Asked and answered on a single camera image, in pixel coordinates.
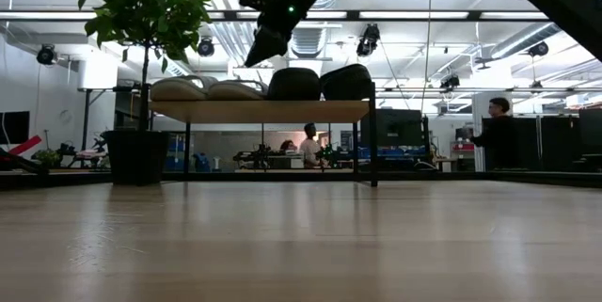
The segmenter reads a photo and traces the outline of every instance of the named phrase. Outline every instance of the white wall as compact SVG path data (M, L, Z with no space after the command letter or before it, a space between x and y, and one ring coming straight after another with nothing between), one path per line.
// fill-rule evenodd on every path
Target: white wall
M80 149L85 94L77 91L78 83L78 72L68 75L67 68L41 66L33 55L7 44L0 35L0 112L29 111L29 136L39 135L43 140L22 156L46 148L44 130L48 130L51 149L65 141ZM113 94L104 94L90 107L89 146L93 133L112 129L114 111Z

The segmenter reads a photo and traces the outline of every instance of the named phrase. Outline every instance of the white ceiling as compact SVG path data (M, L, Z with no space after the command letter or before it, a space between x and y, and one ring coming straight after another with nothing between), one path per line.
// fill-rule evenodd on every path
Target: white ceiling
M239 8L230 0L216 0L219 9ZM1 9L53 9L53 10L74 10L77 0L0 0ZM534 7L525 0L337 0L335 9L428 9L429 4L432 9L518 9L535 10ZM326 61L321 67L322 72L329 72L344 66L345 64L360 62L367 65L379 86L388 83L393 76L399 79L408 78L411 81L404 81L405 84L412 87L420 87L425 75L432 76L440 67L457 57L471 45L495 44L508 39L514 33L520 31L530 24L523 23L378 23L382 44L367 59L357 60L355 55L356 40L362 33L366 23L341 23L339 28L329 29L328 44L325 49L325 57L332 61ZM11 23L11 33L19 40L27 43L35 42L39 37L51 38L57 36L84 36L84 24L79 23ZM209 27L201 30L203 35L211 35ZM248 50L249 42L241 37L241 40ZM216 43L215 55L212 57L198 57L194 52L189 52L190 71L194 72L223 72L228 70L230 56L223 47L214 39ZM576 43L564 34L559 34L547 42L550 49L555 51L564 50ZM448 46L448 53L444 54L444 47ZM74 56L83 56L89 46L85 44L61 44L57 46L63 50L63 54ZM138 67L142 62L141 52L131 51L129 58L134 67ZM578 64L579 62L591 59L591 56L582 50L578 45L561 54L550 54L535 65L536 75L544 75L551 72L558 72ZM533 77L531 59L527 56L514 56L508 60L513 65L514 77L516 83L521 86L529 84ZM470 67L464 72L470 73ZM576 79L583 77L592 77L602 72L602 68L590 71L586 74L575 76ZM151 63L150 77L164 77L161 74L159 64Z

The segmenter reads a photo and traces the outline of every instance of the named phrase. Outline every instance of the wooden shelf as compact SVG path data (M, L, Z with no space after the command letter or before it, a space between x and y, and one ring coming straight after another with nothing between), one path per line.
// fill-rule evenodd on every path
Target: wooden shelf
M322 171L321 169L267 169L267 170L263 170L263 169L236 169L234 170L235 173L272 173L272 174L280 174L280 173L308 173L308 174L317 174L317 173L342 173L342 174L349 174L349 173L353 173L354 170L353 169L324 169L324 171Z
M363 101L151 102L150 110L190 123L352 123L368 115Z

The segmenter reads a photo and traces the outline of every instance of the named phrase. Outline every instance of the fluorescent light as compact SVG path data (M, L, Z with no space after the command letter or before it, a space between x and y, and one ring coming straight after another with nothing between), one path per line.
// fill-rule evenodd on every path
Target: fluorescent light
M524 20L524 19L547 19L547 16L542 12L536 11L508 11L508 12L484 12L481 15L485 20Z
M209 18L210 19L224 19L224 12L223 11L208 11L209 13Z
M96 14L91 11L0 11L0 20L53 20L53 21L87 21L94 19Z
M238 19L257 19L260 17L258 11L239 11L236 13Z
M295 28L298 28L298 29L327 29L327 28L341 29L342 28L342 24L308 24L308 23L300 23Z
M310 10L307 19L344 19L346 11Z
M465 19L467 11L361 11L360 19Z

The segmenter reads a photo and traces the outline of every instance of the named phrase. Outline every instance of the person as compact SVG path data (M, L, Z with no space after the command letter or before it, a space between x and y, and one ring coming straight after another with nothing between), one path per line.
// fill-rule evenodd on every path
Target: person
M480 136L473 136L470 140L477 147L484 147L491 154L493 168L520 167L515 122L508 115L510 103L504 98L495 98L489 101L489 115L491 122Z
M294 145L294 142L292 140L285 140L280 145L280 150L281 151L296 151L297 146Z
M321 163L316 157L316 153L320 151L320 146L318 142L313 140L316 136L316 126L313 123L308 123L303 129L305 130L306 139L299 146L299 151L304 154L303 163L305 168L318 167Z

